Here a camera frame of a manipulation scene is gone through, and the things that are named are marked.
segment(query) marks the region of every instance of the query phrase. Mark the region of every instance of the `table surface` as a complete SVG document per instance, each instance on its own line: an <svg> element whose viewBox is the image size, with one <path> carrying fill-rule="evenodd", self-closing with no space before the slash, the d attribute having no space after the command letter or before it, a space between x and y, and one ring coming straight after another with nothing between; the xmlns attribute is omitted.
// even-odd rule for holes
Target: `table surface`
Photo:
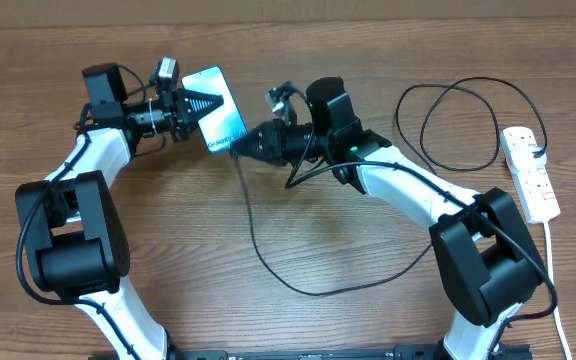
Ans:
<svg viewBox="0 0 576 360"><path fill-rule="evenodd" d="M323 76L342 76L364 127L411 156L392 124L394 105L408 86L474 75L520 86L548 130L548 169L562 209L552 221L555 277L576 355L573 18L0 31L0 359L83 359L112 350L79 310L38 304L19 286L14 191L42 179L72 150L72 124L87 99L81 69L116 61L147 77L163 56L177 58L183 73L220 65L250 127L269 118L263 99L269 88L289 79L305 88ZM126 83L136 85L130 78ZM543 140L529 106L512 89L484 82L468 87L489 99L500 128L529 126ZM438 93L418 90L402 107L402 127L415 144ZM307 118L305 107L297 110ZM491 157L493 130L482 103L450 94L433 116L427 144L440 161L473 166ZM427 231L399 211L330 175L285 191L287 168L247 160L243 167L261 251L299 288L325 291L387 277L429 242ZM516 198L503 155L482 171L440 175L478 191L497 186ZM153 317L184 349L385 348L435 343L450 326L453 308L432 252L406 276L368 290L310 298L279 284L251 246L229 158L209 155L199 134L135 159L112 196L130 243L130 277ZM542 228L529 228L543 254ZM523 311L547 302L541 287ZM552 317L518 323L504 341L531 344L537 359L562 358Z"/></svg>

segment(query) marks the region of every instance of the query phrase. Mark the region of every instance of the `electrical outlet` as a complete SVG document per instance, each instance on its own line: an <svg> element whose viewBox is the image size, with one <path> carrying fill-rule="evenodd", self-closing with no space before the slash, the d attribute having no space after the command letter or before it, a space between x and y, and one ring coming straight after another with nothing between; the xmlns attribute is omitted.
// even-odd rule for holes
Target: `electrical outlet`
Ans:
<svg viewBox="0 0 576 360"><path fill-rule="evenodd" d="M547 157L545 154L540 158L533 155L540 148L532 130L507 128L500 140L526 221L542 223L559 215L559 203L545 167Z"/></svg>

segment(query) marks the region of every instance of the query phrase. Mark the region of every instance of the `robotic arm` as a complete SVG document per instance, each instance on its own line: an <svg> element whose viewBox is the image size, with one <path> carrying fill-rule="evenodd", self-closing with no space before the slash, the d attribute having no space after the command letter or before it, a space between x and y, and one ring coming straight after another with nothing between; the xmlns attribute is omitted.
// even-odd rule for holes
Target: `robotic arm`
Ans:
<svg viewBox="0 0 576 360"><path fill-rule="evenodd" d="M199 119L223 104L223 98L177 88L179 68L170 58L164 58L150 78L147 87L155 87L158 99L149 102L126 103L128 94L116 64L97 65L85 69L83 75L91 102L82 112L74 151L44 181L23 184L16 192L20 223L29 221L28 232L20 236L20 241L26 239L32 279L40 290L54 291L65 304L86 312L119 359L190 360L193 354L179 352L166 330L148 314L130 283L128 243L108 188L135 156L140 139L169 132L174 141L185 140L197 128ZM315 161L319 157L329 165L396 163L467 204L464 208L446 201L444 195L410 172L368 164L333 170L340 183L392 204L429 229L443 286L457 313L439 346L428 348L426 356L433 356L428 359L487 359L501 322L514 314L542 282L525 256L503 241L498 240L481 254L474 245L478 238L494 235L485 222L473 216L478 212L511 236L526 254L538 259L543 268L510 196L499 189L479 195L450 184L406 159L386 139L363 130L340 78L320 79L303 96L312 123L297 124L289 102L294 93L290 83L272 89L268 99L273 112L283 119L261 124L233 149L239 155L274 165L297 164L304 158ZM195 103L203 107L193 108ZM86 120L92 120L92 124L86 125ZM58 175L59 181L43 196L47 184ZM31 214L37 201L42 206ZM78 221L82 231L57 236L51 232ZM100 305L103 311L91 303ZM386 355L391 360L425 359L418 357L418 348L398 346L394 354ZM223 351L216 353L214 357L204 354L197 358L228 356ZM505 349L503 358L511 359L513 354L521 359L531 357L522 347Z"/></svg>

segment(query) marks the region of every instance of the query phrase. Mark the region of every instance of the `wooden tabletop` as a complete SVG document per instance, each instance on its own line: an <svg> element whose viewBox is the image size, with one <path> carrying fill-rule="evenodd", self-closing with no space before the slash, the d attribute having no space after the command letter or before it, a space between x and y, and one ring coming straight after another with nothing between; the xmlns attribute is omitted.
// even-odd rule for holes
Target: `wooden tabletop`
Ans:
<svg viewBox="0 0 576 360"><path fill-rule="evenodd" d="M390 138L394 105L417 83L483 75L512 81L534 100L548 130L548 169L562 214L552 221L561 317L576 356L576 18L387 21L324 24L151 26L0 31L0 359L85 359L112 350L73 307L30 299L14 270L19 223L14 191L42 179L73 148L72 124L87 94L81 70L115 61L144 78L164 56L183 73L223 68L247 124L269 119L265 92L285 80L305 88L342 76L364 127ZM129 88L136 83L126 77ZM473 82L500 127L531 127L529 106L512 89ZM418 144L438 90L418 90L402 107ZM299 107L306 121L305 107ZM429 151L457 166L485 163L494 132L485 106L450 94L428 127ZM143 148L156 147L156 140ZM243 161L261 251L290 283L309 291L387 277L429 243L426 231L379 200L322 175L283 190L288 168ZM478 191L516 197L503 155L474 173L441 171ZM130 277L153 317L184 349L227 351L387 348L435 343L453 307L431 252L392 283L310 298L279 284L251 246L240 186L229 158L209 155L199 134L137 158L112 196L128 235ZM530 231L543 254L543 230ZM523 311L545 308L543 286ZM561 359L552 317L517 323L503 338L532 346L537 359Z"/></svg>

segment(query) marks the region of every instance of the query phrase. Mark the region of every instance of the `white arm segment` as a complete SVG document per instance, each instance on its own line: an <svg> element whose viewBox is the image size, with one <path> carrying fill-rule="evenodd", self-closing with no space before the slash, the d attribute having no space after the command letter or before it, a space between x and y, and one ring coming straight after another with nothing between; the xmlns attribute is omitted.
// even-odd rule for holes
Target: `white arm segment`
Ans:
<svg viewBox="0 0 576 360"><path fill-rule="evenodd" d="M381 148L366 156L364 160L396 162L406 166L450 192L466 204L472 204L474 202L473 196L478 194L474 190L453 185L422 169L408 160L399 148L395 146ZM361 185L368 195L382 199L401 210L423 229L428 229L437 223L441 215L455 214L461 210L459 206L445 201L444 197L435 190L406 172L379 166L363 165L357 167L357 174ZM479 238L481 238L481 234L476 234L473 236L473 241ZM496 323L487 328L473 325L459 312L455 313L452 327L444 337L444 348L455 360L487 359L488 347L499 329L501 320L514 315L520 307L521 304L509 307L501 313Z"/></svg>
<svg viewBox="0 0 576 360"><path fill-rule="evenodd" d="M466 204L473 203L475 201L473 196L479 194L474 190L453 185L422 169L419 165L408 160L396 146L380 148L366 156L364 160L399 163L406 166L439 185L442 189L449 191ZM446 201L435 190L406 172L363 165L357 167L357 175L368 195L382 199L401 210L423 229L428 229L437 223L437 219L441 215L452 215L461 210L459 206Z"/></svg>
<svg viewBox="0 0 576 360"><path fill-rule="evenodd" d="M79 298L102 304L141 359L166 359L168 351L166 331L163 326L157 324L150 316L128 276L121 278L119 291L114 294L108 291L100 291L80 296ZM87 305L75 306L92 318L115 348L120 360L133 359L103 315L97 314L97 310Z"/></svg>
<svg viewBox="0 0 576 360"><path fill-rule="evenodd" d="M117 177L119 170L130 162L130 149L124 134L119 129L105 128L92 130L88 132L90 136L90 145L83 156L77 161L73 170L69 171L62 180L76 178L77 175L89 171L101 170L106 180L108 188L112 185ZM70 162L75 155L81 150L86 142L83 135L77 136L75 149L68 155L65 162ZM61 164L57 170L46 176L44 180L52 180L57 174L64 169ZM81 220L79 213L68 218L67 222L77 222Z"/></svg>
<svg viewBox="0 0 576 360"><path fill-rule="evenodd" d="M81 173L101 170L106 185L110 188L119 170L130 162L130 148L126 138L121 130L111 128L89 131L88 136L90 136L91 143L86 152L74 165L73 170L68 172L62 180L75 178ZM70 153L66 162L72 161L84 146L85 141L83 135L77 137L75 149ZM63 169L64 165L62 164L55 172L48 175L46 180L51 180ZM68 219L69 223L76 221L81 221L78 214ZM100 291L80 298L103 305L141 359L166 358L168 348L166 331L148 314L128 276L120 279L119 291L114 294ZM88 314L97 324L117 351L120 359L133 359L103 315L97 314L97 311L90 306L76 306Z"/></svg>

